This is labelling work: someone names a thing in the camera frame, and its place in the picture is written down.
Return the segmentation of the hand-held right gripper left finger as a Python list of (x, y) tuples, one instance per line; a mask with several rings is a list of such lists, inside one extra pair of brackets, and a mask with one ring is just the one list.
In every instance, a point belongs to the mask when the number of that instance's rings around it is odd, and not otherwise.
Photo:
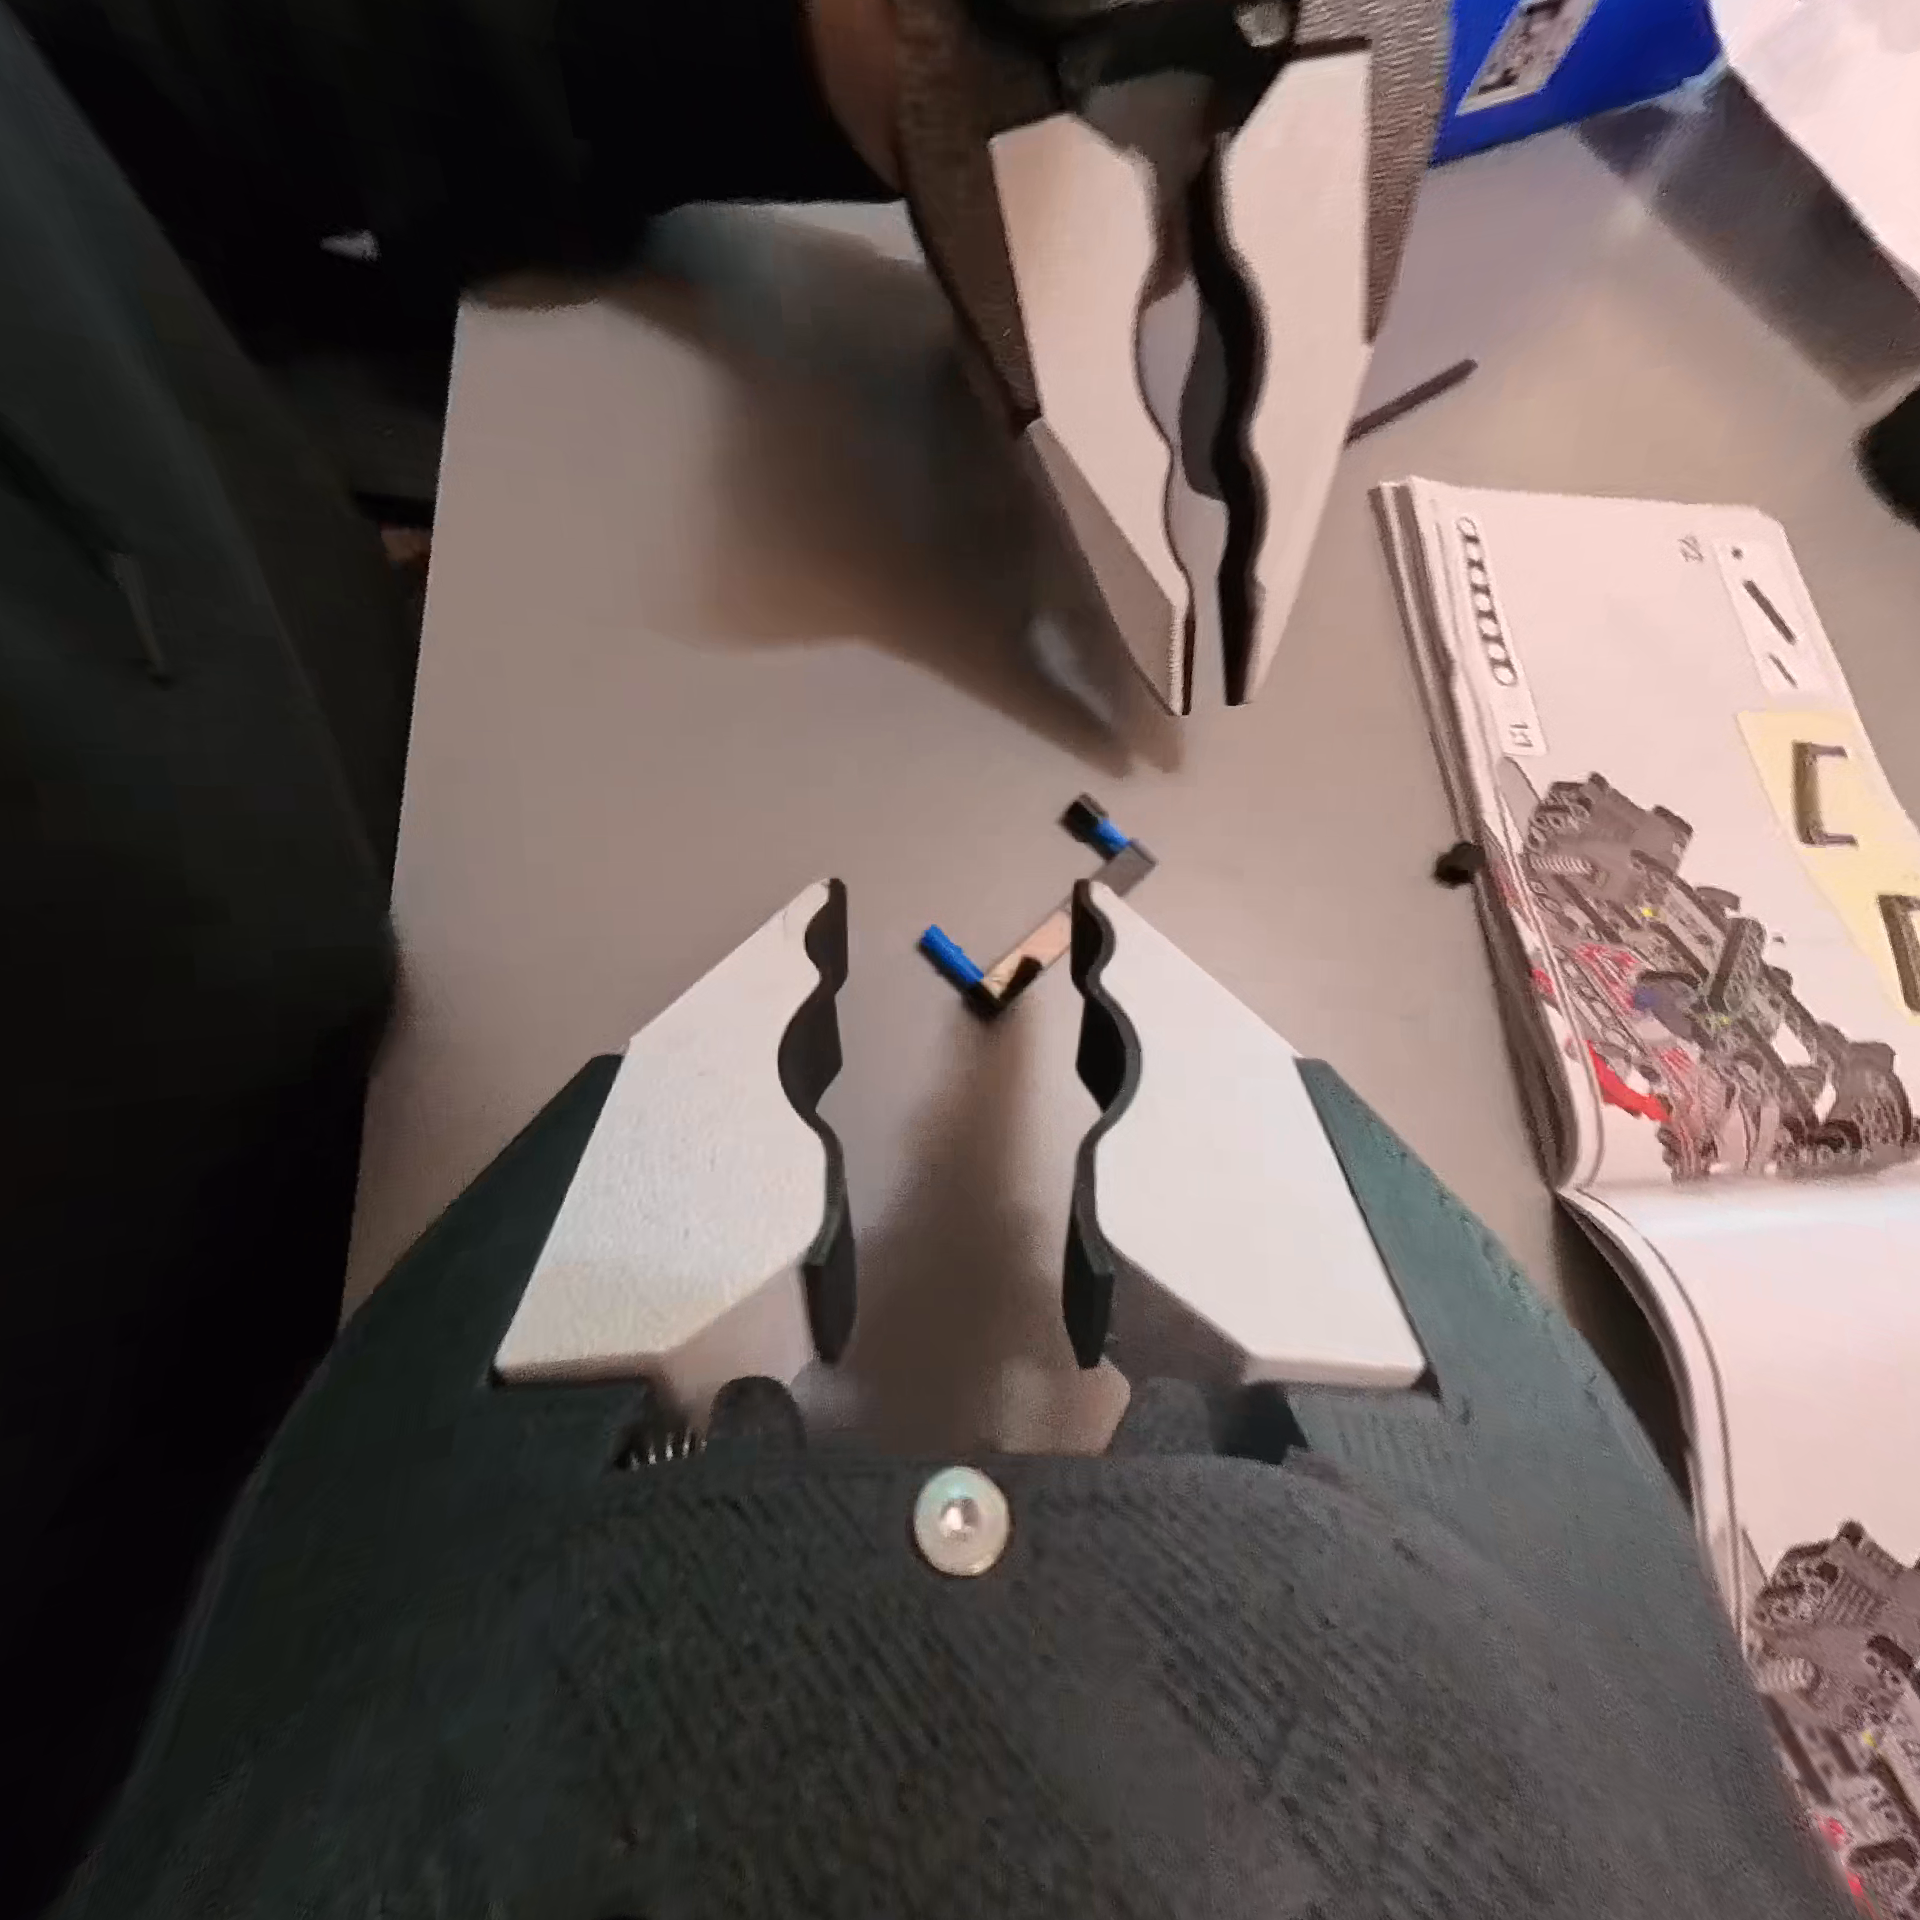
[(843, 1064), (849, 888), (801, 888), (627, 1043), (497, 1349), (507, 1384), (794, 1383), (857, 1318)]

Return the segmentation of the black bracket with blue pins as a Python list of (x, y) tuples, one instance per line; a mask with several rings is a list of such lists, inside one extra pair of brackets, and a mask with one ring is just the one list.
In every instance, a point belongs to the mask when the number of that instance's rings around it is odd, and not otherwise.
[[(1099, 854), (1093, 880), (1115, 895), (1129, 895), (1159, 867), (1153, 851), (1119, 828), (1113, 816), (1089, 794), (1067, 805), (1061, 826), (1074, 842)], [(985, 967), (941, 925), (923, 927), (920, 936), (920, 956), (981, 1022), (1000, 1020), (1038, 978), (1063, 962), (1071, 949), (1071, 895), (1057, 902), (1011, 950)]]

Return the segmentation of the white paper sheet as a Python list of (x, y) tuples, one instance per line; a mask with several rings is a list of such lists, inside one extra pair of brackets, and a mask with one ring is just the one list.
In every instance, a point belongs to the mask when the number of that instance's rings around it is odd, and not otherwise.
[(1723, 61), (1918, 283), (1918, 4), (1713, 2)]

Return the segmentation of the black toy axle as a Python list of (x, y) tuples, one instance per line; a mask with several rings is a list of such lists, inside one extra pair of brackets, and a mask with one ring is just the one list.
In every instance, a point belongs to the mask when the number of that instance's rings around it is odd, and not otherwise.
[(1351, 448), (1360, 442), (1373, 438), (1376, 432), (1423, 411), (1424, 406), (1433, 405), (1441, 398), (1456, 392), (1467, 380), (1473, 380), (1480, 371), (1480, 358), (1467, 356), (1450, 367), (1443, 367), (1435, 374), (1417, 382), (1415, 386), (1406, 389), (1403, 392), (1383, 400), (1382, 405), (1359, 414), (1351, 420), (1347, 432), (1344, 446)]

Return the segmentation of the open instruction booklet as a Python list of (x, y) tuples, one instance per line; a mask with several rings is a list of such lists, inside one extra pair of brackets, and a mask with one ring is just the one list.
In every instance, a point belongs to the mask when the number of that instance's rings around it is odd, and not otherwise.
[(1376, 514), (1546, 1179), (1663, 1340), (1793, 1797), (1917, 1915), (1917, 826), (1778, 522)]

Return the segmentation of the blue plastic bin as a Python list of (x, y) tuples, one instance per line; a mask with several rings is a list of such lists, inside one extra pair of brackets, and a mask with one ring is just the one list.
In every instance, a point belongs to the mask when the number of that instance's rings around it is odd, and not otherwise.
[(1720, 51), (1707, 2), (1455, 2), (1431, 163), (1643, 104)]

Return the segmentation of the grey desk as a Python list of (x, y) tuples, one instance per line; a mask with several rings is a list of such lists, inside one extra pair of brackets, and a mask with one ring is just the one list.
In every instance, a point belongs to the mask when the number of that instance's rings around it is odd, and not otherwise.
[(1263, 698), (1168, 717), (1091, 631), (897, 208), (705, 208), (624, 278), (461, 315), (347, 1306), (591, 1055), (802, 885), (849, 887), (857, 1323), (822, 1423), (905, 1452), (1104, 1442), (1061, 1326), (1066, 967), (978, 1022), (1091, 794), (1139, 906), (1439, 1170), (1613, 1370), (1669, 1469), (1642, 1311), (1557, 1218), (1370, 487), (1663, 496), (1778, 519), (1917, 810), (1917, 530), (1857, 434), (1917, 382), (1917, 296), (1734, 80), (1429, 180), (1374, 383), (1477, 373), (1353, 446)]

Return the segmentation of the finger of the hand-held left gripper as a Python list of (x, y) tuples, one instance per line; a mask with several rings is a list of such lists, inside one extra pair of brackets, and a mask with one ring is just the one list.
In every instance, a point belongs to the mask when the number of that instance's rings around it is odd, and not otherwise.
[(1210, 466), (1227, 703), (1274, 666), (1402, 272), (1450, 71), (1450, 4), (1233, 12), (1197, 188), (1197, 283), (1223, 373)]
[(1078, 111), (1003, 130), (990, 154), (1041, 405), (1025, 442), (1139, 677), (1186, 716), (1193, 589), (1139, 352), (1162, 253), (1155, 176)]

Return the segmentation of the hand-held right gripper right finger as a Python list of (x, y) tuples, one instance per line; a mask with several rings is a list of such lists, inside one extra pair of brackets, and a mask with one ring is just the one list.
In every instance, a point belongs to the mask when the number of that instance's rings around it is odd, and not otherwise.
[(1305, 1058), (1104, 880), (1073, 893), (1063, 1326), (1129, 1383), (1402, 1392), (1429, 1359)]

